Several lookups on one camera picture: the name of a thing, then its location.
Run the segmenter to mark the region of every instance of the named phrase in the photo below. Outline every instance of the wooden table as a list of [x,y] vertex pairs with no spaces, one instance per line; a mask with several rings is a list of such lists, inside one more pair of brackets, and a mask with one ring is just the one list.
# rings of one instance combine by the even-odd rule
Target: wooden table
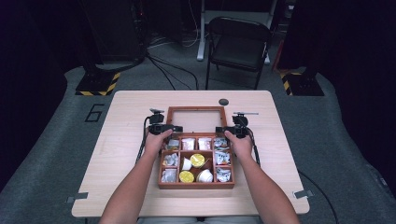
[[[255,135],[262,169],[285,191],[298,214],[307,213],[307,199],[293,196],[293,192],[303,190],[303,185],[269,91],[118,91],[79,189],[80,193],[88,192],[88,197],[75,201],[73,216],[102,215],[111,194],[134,167],[143,121],[152,115],[150,108],[164,110],[166,120],[169,106],[219,106],[221,98],[230,102],[225,106],[228,126],[233,126],[233,112],[259,113],[247,115],[247,118],[248,127]],[[189,120],[191,124],[175,125],[183,126],[185,131],[202,131],[205,126],[211,132],[218,125],[201,115]],[[178,122],[185,121],[182,116],[178,119]],[[233,189],[159,189],[158,171],[159,159],[152,169],[141,217],[258,215],[237,160],[234,160],[236,183]]]

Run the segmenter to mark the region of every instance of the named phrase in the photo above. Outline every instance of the hand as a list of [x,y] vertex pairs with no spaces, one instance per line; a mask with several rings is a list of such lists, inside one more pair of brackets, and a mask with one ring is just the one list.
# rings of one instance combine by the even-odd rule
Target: hand
[[172,132],[172,130],[167,130],[158,135],[148,132],[145,144],[145,153],[149,153],[150,155],[154,156],[158,155],[158,151],[160,151],[161,147],[163,146],[163,139],[171,135]]
[[244,138],[237,138],[235,135],[229,131],[224,132],[225,136],[230,139],[233,144],[233,151],[239,159],[244,159],[246,157],[251,158],[251,149],[253,145],[251,143],[250,136],[245,136]]

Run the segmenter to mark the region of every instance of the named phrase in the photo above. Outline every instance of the yellow object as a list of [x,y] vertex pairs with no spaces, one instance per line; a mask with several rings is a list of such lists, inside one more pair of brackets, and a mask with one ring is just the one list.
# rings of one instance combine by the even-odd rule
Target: yellow object
[[178,177],[183,183],[192,183],[194,181],[194,175],[189,171],[180,172],[180,175]]
[[205,157],[201,154],[193,154],[190,161],[193,167],[201,168],[205,164]]

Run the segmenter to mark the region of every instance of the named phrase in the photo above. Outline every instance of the chair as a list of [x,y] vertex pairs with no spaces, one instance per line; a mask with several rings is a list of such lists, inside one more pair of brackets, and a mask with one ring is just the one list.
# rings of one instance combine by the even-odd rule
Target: chair
[[269,49],[271,33],[261,23],[227,17],[216,17],[208,25],[209,55],[207,59],[206,84],[209,82],[210,64],[256,72],[257,90],[262,67]]

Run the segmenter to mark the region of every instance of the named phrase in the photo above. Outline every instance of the food item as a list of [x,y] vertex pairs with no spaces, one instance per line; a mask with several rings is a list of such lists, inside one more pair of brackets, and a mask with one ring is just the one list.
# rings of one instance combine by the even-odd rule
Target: food item
[[181,170],[186,170],[186,171],[190,170],[192,167],[191,161],[187,158],[184,158],[181,167],[182,167]]
[[211,138],[198,138],[198,146],[200,150],[210,150]]
[[162,182],[176,182],[176,169],[165,169],[161,178]]
[[194,175],[189,171],[182,171],[178,175],[180,181],[183,183],[192,183],[194,181]]
[[217,137],[213,141],[214,149],[215,150],[227,150],[230,149],[228,146],[227,139],[224,137]]
[[217,165],[231,165],[230,153],[226,151],[216,151],[215,155]]
[[194,150],[195,138],[183,138],[181,142],[183,150]]
[[209,170],[204,170],[200,174],[198,174],[197,181],[203,183],[209,183],[213,181],[213,175]]
[[218,168],[216,169],[217,177],[219,182],[228,182],[231,178],[231,170],[225,170]]
[[176,153],[172,155],[166,155],[163,157],[163,165],[164,166],[177,166],[178,156]]
[[178,145],[179,145],[178,140],[171,139],[171,140],[169,140],[169,143],[166,146],[166,149],[168,149],[168,150],[178,150]]
[[193,154],[190,157],[190,161],[193,167],[201,168],[205,163],[205,157],[201,154]]

